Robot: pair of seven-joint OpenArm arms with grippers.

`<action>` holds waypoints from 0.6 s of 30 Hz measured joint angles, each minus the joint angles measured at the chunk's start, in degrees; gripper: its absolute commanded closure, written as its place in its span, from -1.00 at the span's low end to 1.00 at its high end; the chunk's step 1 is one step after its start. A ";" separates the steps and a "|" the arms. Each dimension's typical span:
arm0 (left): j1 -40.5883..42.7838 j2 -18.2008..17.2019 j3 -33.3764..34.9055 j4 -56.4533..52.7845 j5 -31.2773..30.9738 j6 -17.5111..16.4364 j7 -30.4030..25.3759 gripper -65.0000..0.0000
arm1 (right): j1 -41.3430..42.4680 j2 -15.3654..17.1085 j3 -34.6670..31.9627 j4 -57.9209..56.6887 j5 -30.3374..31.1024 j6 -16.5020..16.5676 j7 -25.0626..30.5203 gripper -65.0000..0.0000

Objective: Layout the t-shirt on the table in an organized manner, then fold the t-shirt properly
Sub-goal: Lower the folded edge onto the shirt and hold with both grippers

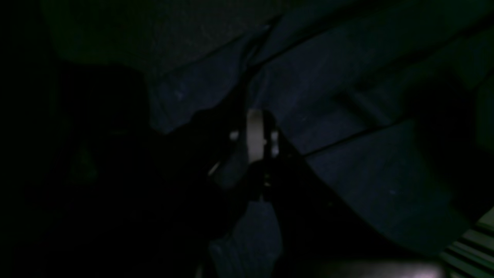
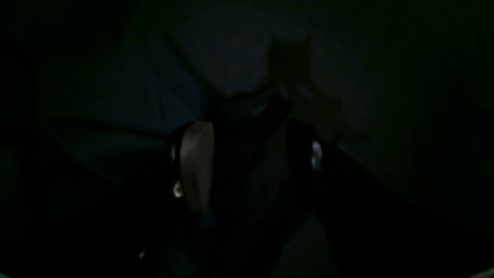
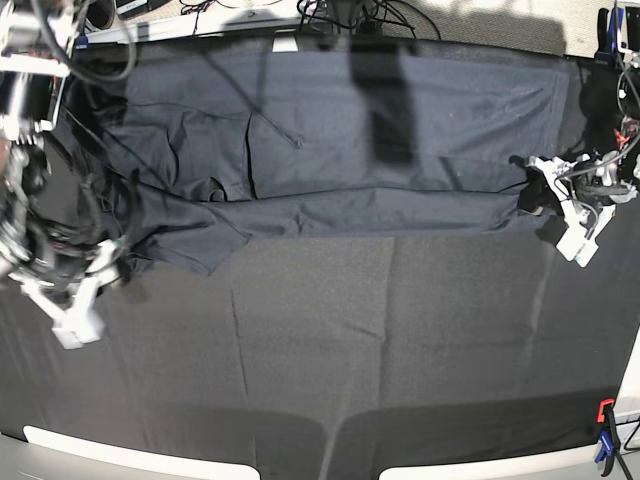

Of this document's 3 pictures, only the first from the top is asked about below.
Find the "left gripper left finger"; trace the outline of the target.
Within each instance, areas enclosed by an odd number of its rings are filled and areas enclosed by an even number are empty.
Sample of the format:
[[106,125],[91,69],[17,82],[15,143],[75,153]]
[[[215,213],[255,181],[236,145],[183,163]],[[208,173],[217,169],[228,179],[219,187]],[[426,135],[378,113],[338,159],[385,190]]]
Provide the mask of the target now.
[[248,169],[248,113],[205,110],[164,134],[154,132],[154,164],[162,178],[156,215],[168,228],[183,227],[217,239],[236,225],[254,193],[235,159]]

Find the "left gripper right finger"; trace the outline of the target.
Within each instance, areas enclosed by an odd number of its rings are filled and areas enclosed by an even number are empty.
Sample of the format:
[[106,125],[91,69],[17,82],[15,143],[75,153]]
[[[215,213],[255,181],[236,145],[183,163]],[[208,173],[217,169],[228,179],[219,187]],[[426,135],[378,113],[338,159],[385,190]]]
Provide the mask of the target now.
[[263,112],[263,120],[268,139],[266,189],[286,255],[300,260],[385,258],[386,239],[316,176],[270,112]]

